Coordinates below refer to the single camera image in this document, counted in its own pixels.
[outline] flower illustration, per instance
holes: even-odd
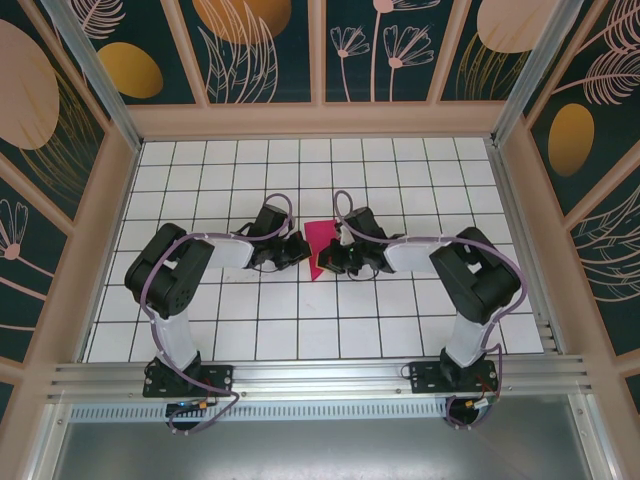
[[[377,14],[376,23],[373,27],[373,50],[371,54],[370,95],[372,102],[376,101],[376,52],[378,49],[380,17],[385,13],[423,10],[425,8],[436,7],[439,4],[440,0],[373,0],[373,7],[376,9]]]
[[[27,229],[29,209],[16,203],[15,213],[6,199],[0,201],[0,258],[15,260],[20,256],[20,244]]]
[[[435,7],[440,0],[373,0],[373,6],[379,13],[391,13],[401,10],[422,10],[423,8]]]
[[[428,50],[431,45],[428,30],[429,27],[423,29],[407,27],[398,37],[397,25],[384,29],[384,48],[391,67],[390,102],[393,101],[393,78],[398,68],[415,67],[433,61],[433,50]]]
[[[331,29],[330,33],[333,46],[336,47],[336,52],[338,52],[338,56],[340,57],[344,93],[347,96],[347,102],[350,102],[351,97],[349,96],[349,88],[347,87],[347,76],[344,72],[344,59],[369,52],[369,44],[365,43],[366,38],[364,33],[362,33],[362,27],[347,27],[344,29],[344,33],[340,27],[335,27]]]

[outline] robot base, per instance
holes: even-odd
[[[453,385],[442,374],[442,362],[411,362],[408,365],[412,393],[481,393],[480,377],[494,391],[498,388],[496,367],[491,360],[478,360],[462,370],[463,375],[457,385]]]
[[[233,385],[233,367],[231,365],[202,365],[200,352],[184,373],[189,377],[212,387],[231,390]],[[145,379],[142,396],[145,398],[196,398],[206,397],[203,388],[196,387],[154,358],[144,369]]]

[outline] leaf illustration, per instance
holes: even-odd
[[[634,50],[640,45],[640,0],[616,0],[604,39],[617,52]]]
[[[69,0],[82,30],[89,38],[106,40],[126,13],[122,0]]]
[[[580,83],[584,84],[584,94],[590,103],[621,105],[621,100],[640,85],[640,50],[625,53],[611,50],[600,55]]]

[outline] white tile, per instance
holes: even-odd
[[[364,165],[362,162],[334,163],[332,170],[334,187],[364,187]]]
[[[135,322],[140,305],[124,286],[107,287],[100,310],[100,322]]]
[[[300,320],[300,359],[338,358],[337,320]]]
[[[134,192],[127,209],[127,220],[157,220],[163,198],[164,192]]]
[[[365,164],[367,187],[397,187],[398,172],[395,162]]]
[[[142,251],[149,240],[156,234],[158,221],[127,221],[124,222],[118,250]]]
[[[438,356],[453,335],[456,317],[420,317],[422,344],[427,357]]]
[[[338,316],[377,317],[373,282],[338,282]]]
[[[430,187],[431,177],[427,162],[398,163],[401,187]]]
[[[431,162],[429,170],[431,171],[431,180],[436,186],[464,185],[459,162]]]
[[[328,138],[300,140],[301,162],[330,162],[331,141]]]
[[[297,282],[298,281],[298,266],[288,267],[284,270],[277,270],[273,262],[266,261],[260,266],[262,273],[260,274],[260,281],[264,283],[271,282]]]
[[[171,165],[175,142],[145,142],[140,165]]]
[[[220,320],[253,320],[258,315],[257,284],[225,284],[220,295]]]
[[[455,237],[467,227],[473,227],[471,215],[440,215],[442,234]]]
[[[439,214],[471,213],[467,191],[464,187],[435,187]]]
[[[201,165],[207,142],[178,142],[173,153],[174,165]]]
[[[295,320],[258,322],[256,360],[295,360],[298,350]]]
[[[256,218],[264,203],[264,190],[235,190],[231,196],[231,216]]]
[[[267,165],[236,165],[233,176],[235,189],[261,189],[267,183]]]
[[[455,315],[456,307],[440,280],[416,280],[420,315]]]
[[[364,159],[370,162],[394,162],[393,143],[390,138],[365,138],[362,140]]]
[[[369,188],[367,196],[369,207],[375,215],[402,215],[399,188]]]
[[[424,143],[421,138],[394,138],[393,147],[396,160],[426,160]]]
[[[362,161],[362,141],[359,138],[331,140],[331,160],[334,162]]]
[[[169,167],[140,167],[134,192],[163,192],[167,187]]]
[[[338,315],[335,283],[301,283],[299,295],[300,318],[336,318]]]
[[[214,360],[253,360],[257,322],[218,322]]]
[[[196,207],[197,218],[227,218],[231,192],[200,192]]]
[[[216,320],[218,318],[218,300],[220,285],[200,284],[193,300],[187,307],[189,320]]]
[[[171,167],[167,190],[198,190],[202,167],[179,165]]]
[[[495,185],[491,164],[480,161],[460,162],[464,173],[464,182],[467,185]]]
[[[298,284],[264,283],[260,285],[258,318],[285,319],[298,317]]]
[[[162,219],[193,218],[198,192],[167,192],[162,204]]]
[[[346,318],[339,322],[342,358],[379,358],[380,332],[377,318]]]
[[[507,315],[500,324],[509,354],[544,353],[533,314]]]
[[[330,163],[303,163],[300,165],[300,188],[330,188]]]
[[[512,243],[509,225],[504,215],[474,215],[476,226],[491,243]]]
[[[298,163],[298,140],[269,140],[269,163]]]
[[[333,215],[331,190],[300,190],[300,215],[303,217],[331,217]]]
[[[298,188],[298,168],[296,163],[269,165],[267,169],[267,187]]]
[[[124,285],[124,276],[135,259],[138,258],[138,255],[138,252],[116,252],[111,273],[109,274],[109,284]]]
[[[216,339],[216,322],[190,322],[189,330],[203,362],[213,360],[213,342]]]
[[[413,282],[399,280],[378,282],[378,311],[381,317],[416,315],[416,297]]]
[[[135,328],[135,323],[96,325],[89,362],[128,362]]]
[[[240,140],[236,163],[266,163],[268,140]]]
[[[456,138],[460,160],[486,160],[487,149],[482,138]]]
[[[277,190],[267,190],[266,197],[268,197],[272,193],[281,193],[286,197],[288,197],[289,200],[291,200],[291,206],[293,207],[293,217],[297,218],[299,216],[298,212],[300,211],[300,209],[298,208],[298,190],[284,190],[281,188]],[[285,212],[289,211],[289,206],[287,205],[287,202],[280,197],[275,197],[269,200],[269,205],[278,207],[279,209],[284,210]]]
[[[149,322],[139,323],[136,328],[129,361],[149,363],[155,358],[157,350],[151,335],[151,324]]]
[[[453,138],[425,138],[424,146],[427,149],[427,158],[429,160],[458,159]]]
[[[233,165],[205,165],[200,190],[231,190],[233,170]]]
[[[405,217],[407,235],[415,237],[440,236],[440,221],[437,215],[411,215]]]
[[[204,163],[235,163],[237,142],[235,140],[222,140],[207,142]]]
[[[418,317],[381,318],[383,357],[421,357],[422,340]]]
[[[502,203],[496,187],[468,187],[473,213],[502,213]]]
[[[404,219],[405,217],[396,216],[396,215],[393,215],[393,216],[385,215],[385,216],[376,217],[376,221],[378,222],[378,225],[380,225],[380,227],[384,230],[384,233],[387,234],[387,237],[390,237],[391,235],[395,235],[396,233],[401,233],[401,234],[405,233]]]
[[[402,206],[405,214],[429,215],[438,213],[433,188],[402,188]]]
[[[351,199],[353,200],[354,210],[360,207],[366,207],[369,204],[367,201],[367,191],[364,188],[350,188],[347,191],[347,193],[351,196]],[[346,215],[347,213],[349,213],[349,200],[344,195],[340,195],[338,197],[338,208],[340,209],[340,213],[342,213],[342,215]],[[329,216],[332,217],[333,213],[334,212],[333,212],[333,206],[332,206],[331,213],[329,214]]]

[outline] purple cable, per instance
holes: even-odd
[[[271,232],[268,235],[263,235],[261,237],[245,237],[243,235],[234,235],[234,234],[229,234],[229,233],[191,233],[189,235],[185,235],[184,237],[181,237],[176,242],[174,242],[167,249],[167,251],[164,252],[164,254],[160,257],[160,259],[157,261],[157,263],[151,269],[151,273],[149,273],[149,277],[147,278],[147,281],[145,282],[144,287],[142,288],[142,293],[140,294],[140,306],[142,307],[142,311],[144,313],[146,313],[147,316],[149,317],[149,320],[151,322],[151,335],[153,337],[153,341],[156,344],[156,347],[158,348],[158,354],[161,356],[162,360],[164,360],[164,362],[174,372],[176,372],[178,374],[178,376],[180,376],[183,380],[191,383],[192,385],[195,385],[196,387],[200,387],[200,388],[202,388],[202,389],[204,389],[204,390],[206,390],[207,392],[210,392],[210,393],[218,393],[218,394],[222,394],[222,395],[229,395],[230,394],[231,396],[234,397],[234,399],[231,401],[231,403],[229,403],[229,405],[227,405],[222,410],[220,410],[220,412],[218,412],[218,414],[215,415],[212,419],[207,420],[206,422],[199,423],[198,425],[193,427],[191,430],[178,430],[173,425],[173,420],[175,419],[176,415],[179,415],[181,412],[184,412],[184,411],[186,411],[188,409],[177,410],[176,412],[173,413],[173,415],[171,415],[171,417],[169,417],[169,426],[171,427],[171,431],[172,431],[172,433],[174,435],[177,434],[178,432],[180,432],[182,435],[187,436],[187,435],[189,435],[189,433],[198,433],[198,432],[201,432],[202,430],[205,430],[206,428],[210,427],[215,422],[217,422],[218,419],[220,417],[222,417],[222,415],[224,415],[231,407],[233,407],[236,403],[238,403],[238,400],[240,400],[240,395],[237,392],[224,390],[222,388],[212,387],[211,385],[207,385],[205,383],[199,382],[199,381],[191,378],[190,376],[188,376],[184,372],[182,372],[182,370],[180,370],[178,368],[178,366],[173,362],[173,360],[165,353],[164,347],[162,346],[162,342],[160,341],[160,337],[158,336],[158,327],[157,327],[156,321],[155,321],[155,318],[156,318],[155,313],[152,310],[150,310],[149,307],[147,306],[147,294],[149,293],[149,287],[151,286],[151,283],[153,282],[153,279],[155,278],[156,274],[158,273],[158,271],[160,270],[160,267],[162,267],[164,262],[176,250],[176,248],[178,248],[180,245],[182,245],[187,240],[191,240],[191,239],[199,240],[199,239],[203,239],[203,238],[204,239],[206,239],[206,238],[226,238],[226,239],[234,238],[234,239],[250,241],[250,242],[261,242],[261,241],[264,241],[264,240],[269,240],[270,238],[273,238],[273,237],[279,235],[285,228],[287,228],[287,225],[289,225],[289,223],[291,222],[291,220],[293,218],[293,204],[291,203],[291,200],[289,199],[289,197],[287,197],[286,195],[283,195],[282,193],[274,193],[274,194],[269,195],[264,200],[264,204],[266,204],[269,200],[271,200],[272,198],[275,198],[275,197],[284,198],[285,201],[287,202],[288,207],[289,207],[289,211],[287,213],[287,218],[283,222],[282,226],[280,228],[278,228],[276,231]]]
[[[353,199],[351,198],[351,195],[349,195],[348,192],[344,191],[344,190],[338,190],[336,191],[336,193],[333,196],[333,209],[335,211],[336,217],[338,218],[338,220],[340,221],[340,223],[342,225],[344,225],[344,227],[354,236],[356,237],[360,237],[364,240],[368,240],[370,242],[376,242],[376,243],[381,243],[381,244],[386,244],[386,245],[397,245],[397,244],[401,244],[401,243],[448,243],[448,242],[452,242],[452,243],[460,243],[462,245],[468,245],[471,247],[476,247],[479,248],[480,250],[484,250],[487,253],[490,253],[491,255],[497,257],[498,259],[502,260],[504,263],[506,263],[512,270],[513,272],[516,274],[516,276],[518,277],[518,279],[520,280],[520,284],[522,286],[521,290],[520,290],[520,297],[511,305],[509,305],[507,308],[499,311],[496,316],[493,318],[493,320],[491,320],[491,323],[489,324],[489,327],[487,327],[487,331],[484,335],[484,338],[482,339],[482,343],[480,344],[483,352],[485,353],[490,353],[493,352],[494,350],[498,350],[498,363],[499,363],[499,377],[498,377],[498,390],[496,390],[496,395],[499,395],[500,392],[500,387],[502,384],[502,345],[500,345],[499,343],[497,345],[495,345],[494,347],[487,349],[487,342],[489,341],[489,337],[491,336],[491,332],[493,331],[493,329],[495,328],[495,326],[498,324],[498,322],[505,316],[510,314],[511,312],[513,312],[516,308],[518,308],[522,302],[524,302],[525,298],[527,297],[527,291],[528,291],[528,285],[527,285],[527,279],[525,278],[524,274],[522,273],[522,271],[520,270],[520,268],[515,264],[515,262],[513,260],[511,260],[509,257],[507,257],[504,253],[496,250],[493,247],[490,247],[488,245],[485,245],[484,243],[481,242],[476,242],[475,240],[468,240],[466,238],[459,238],[459,237],[403,237],[403,238],[398,238],[395,240],[391,240],[391,239],[382,239],[382,238],[376,238],[376,237],[372,237],[370,235],[366,235],[362,232],[357,231],[356,229],[354,229],[353,227],[351,227],[347,222],[344,221],[344,216],[342,215],[342,213],[340,212],[340,207],[338,207],[338,198],[340,197],[340,195],[344,195],[347,200],[349,200],[349,212],[351,212],[353,210]],[[460,423],[457,422],[453,423],[451,422],[451,420],[455,420],[453,419],[450,415],[449,415],[449,410],[451,408],[451,403],[453,403],[453,400],[455,400],[455,396],[451,397],[448,401],[447,401],[447,407],[445,409],[445,414],[446,414],[446,420],[452,424],[452,425],[456,425],[456,423]],[[486,413],[485,415],[480,419],[480,421],[484,420],[484,418],[486,418]]]

